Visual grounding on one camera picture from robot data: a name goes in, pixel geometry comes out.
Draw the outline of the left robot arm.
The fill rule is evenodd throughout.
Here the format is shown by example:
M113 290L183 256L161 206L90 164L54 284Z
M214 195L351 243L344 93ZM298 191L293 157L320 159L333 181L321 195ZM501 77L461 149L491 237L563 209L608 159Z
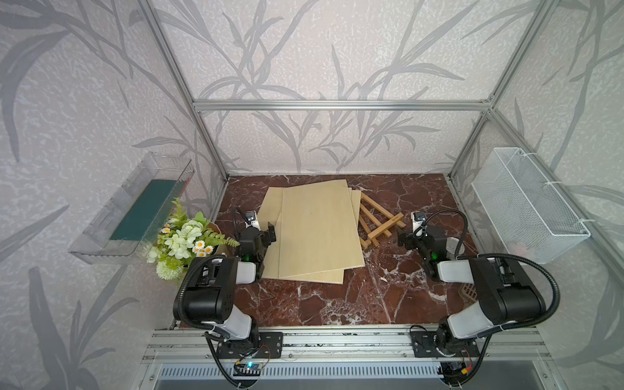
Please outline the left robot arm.
M215 254L197 258L188 268L173 304L174 318L208 332L216 342L246 343L258 347L255 320L235 304L239 284L260 281L267 249L276 242L276 230L250 225L240 235L236 256Z

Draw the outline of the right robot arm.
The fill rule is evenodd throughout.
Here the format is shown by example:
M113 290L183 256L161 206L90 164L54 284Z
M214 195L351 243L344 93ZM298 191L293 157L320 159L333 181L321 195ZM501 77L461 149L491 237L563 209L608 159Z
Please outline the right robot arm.
M428 338L445 357L458 355L479 338L543 323L562 299L557 281L543 266L509 253L466 256L463 239L423 224L397 231L397 244L417 251L432 279L470 284L476 291L475 303L440 320Z

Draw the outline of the brown plastic grid scoop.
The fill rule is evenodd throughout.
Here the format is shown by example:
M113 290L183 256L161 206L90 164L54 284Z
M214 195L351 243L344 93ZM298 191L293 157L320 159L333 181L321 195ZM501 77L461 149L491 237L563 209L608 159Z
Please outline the brown plastic grid scoop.
M462 284L458 293L464 302L476 302L478 300L474 284Z

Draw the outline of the artificial flower bouquet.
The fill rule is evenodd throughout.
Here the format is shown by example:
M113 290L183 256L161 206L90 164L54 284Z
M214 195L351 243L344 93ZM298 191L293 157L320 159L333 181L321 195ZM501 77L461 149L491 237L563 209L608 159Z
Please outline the artificial flower bouquet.
M216 254L221 245L237 248L240 243L211 227L211 221L199 211L188 215L179 198L174 198L172 214L159 230L151 246L147 263L155 265L157 277L165 281L182 280L196 258Z

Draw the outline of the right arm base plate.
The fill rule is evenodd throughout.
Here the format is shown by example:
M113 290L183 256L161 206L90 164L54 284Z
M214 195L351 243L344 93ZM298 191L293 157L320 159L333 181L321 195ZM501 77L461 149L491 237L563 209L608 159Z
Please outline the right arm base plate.
M438 331L410 330L409 337L417 358L478 358L479 346L475 339L461 340Z

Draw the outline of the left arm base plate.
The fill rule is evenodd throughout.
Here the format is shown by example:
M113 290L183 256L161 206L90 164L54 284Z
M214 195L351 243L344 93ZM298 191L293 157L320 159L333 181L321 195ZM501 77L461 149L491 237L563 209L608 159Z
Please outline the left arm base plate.
M252 333L247 339L219 342L217 355L219 358L243 358L255 353L260 358L280 358L284 346L284 333L277 331L261 331Z

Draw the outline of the clear plastic wall bin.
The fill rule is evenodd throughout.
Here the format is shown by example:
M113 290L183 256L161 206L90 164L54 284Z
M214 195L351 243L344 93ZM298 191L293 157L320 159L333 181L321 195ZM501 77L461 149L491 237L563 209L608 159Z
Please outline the clear plastic wall bin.
M133 265L150 248L194 175L186 157L149 152L117 189L69 253L90 265Z

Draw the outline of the aluminium mounting rail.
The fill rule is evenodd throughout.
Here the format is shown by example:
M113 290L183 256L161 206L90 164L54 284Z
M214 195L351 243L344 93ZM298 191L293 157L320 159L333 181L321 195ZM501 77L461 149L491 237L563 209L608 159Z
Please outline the aluminium mounting rail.
M410 335L421 333L409 325L351 325L261 327L261 332L281 332L280 357L271 362L415 362ZM156 331L148 341L143 363L207 362L210 351L203 332L181 328ZM551 361L552 356L536 328L494 335L484 354L487 361Z

